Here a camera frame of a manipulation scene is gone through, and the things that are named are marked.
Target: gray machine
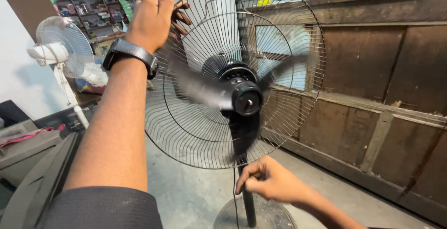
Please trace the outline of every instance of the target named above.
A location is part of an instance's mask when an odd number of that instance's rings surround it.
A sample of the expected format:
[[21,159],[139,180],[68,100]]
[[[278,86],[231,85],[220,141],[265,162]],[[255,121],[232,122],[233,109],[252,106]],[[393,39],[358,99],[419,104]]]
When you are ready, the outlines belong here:
[[[0,131],[0,138],[37,130],[31,120]],[[46,131],[31,139],[6,145],[0,149],[0,177],[18,187],[31,169],[62,141],[59,131]]]
[[61,191],[82,136],[72,133],[49,150],[26,175],[9,200],[0,229],[35,228]]

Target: fan pole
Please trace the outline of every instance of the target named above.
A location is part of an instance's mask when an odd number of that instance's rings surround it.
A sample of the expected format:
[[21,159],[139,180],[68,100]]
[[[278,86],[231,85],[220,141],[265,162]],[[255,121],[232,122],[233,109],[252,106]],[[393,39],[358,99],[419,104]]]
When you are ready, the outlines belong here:
[[[242,161],[247,162],[246,155],[243,156]],[[242,171],[243,171],[244,167],[245,167],[245,165],[241,165],[241,166],[237,167],[239,176],[242,175]],[[254,228],[256,226],[256,213],[254,210],[253,194],[251,192],[246,191],[245,188],[242,188],[242,197],[244,199],[245,213],[247,214],[247,221],[248,221],[249,227]]]

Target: stand fan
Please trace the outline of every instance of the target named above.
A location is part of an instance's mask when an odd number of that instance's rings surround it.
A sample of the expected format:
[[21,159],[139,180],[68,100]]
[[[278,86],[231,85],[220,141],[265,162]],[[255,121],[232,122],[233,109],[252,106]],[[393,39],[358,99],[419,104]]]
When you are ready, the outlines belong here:
[[26,51],[44,67],[54,65],[54,76],[59,83],[67,106],[74,107],[79,121],[87,129],[88,121],[65,77],[82,78],[94,86],[108,82],[106,72],[94,63],[93,51],[81,30],[63,17],[48,17],[37,26],[36,45]]
[[[241,173],[292,137],[315,105],[322,31],[304,0],[184,1],[177,14],[188,20],[173,24],[175,38],[156,54],[146,132],[179,162]],[[247,222],[228,222],[230,201],[214,228],[294,228],[281,204],[246,191],[243,201]]]

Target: power cord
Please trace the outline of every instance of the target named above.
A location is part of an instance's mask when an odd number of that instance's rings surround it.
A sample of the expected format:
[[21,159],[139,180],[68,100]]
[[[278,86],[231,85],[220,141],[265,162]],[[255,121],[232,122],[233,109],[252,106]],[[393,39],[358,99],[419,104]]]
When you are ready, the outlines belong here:
[[237,217],[237,205],[236,205],[236,166],[233,163],[233,200],[234,200],[234,207],[236,208],[236,225],[237,229],[239,229],[239,219]]

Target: black stand fan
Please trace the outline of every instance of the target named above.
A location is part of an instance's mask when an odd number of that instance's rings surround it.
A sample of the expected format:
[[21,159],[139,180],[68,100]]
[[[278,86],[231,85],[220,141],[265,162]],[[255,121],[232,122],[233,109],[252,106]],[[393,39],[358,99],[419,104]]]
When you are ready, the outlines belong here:
[[[157,53],[146,132],[179,162],[241,174],[289,139],[315,105],[325,71],[321,28],[303,0],[182,1]],[[280,203],[245,190],[235,202],[247,217],[240,228],[295,228]],[[214,228],[237,226],[234,205]]]

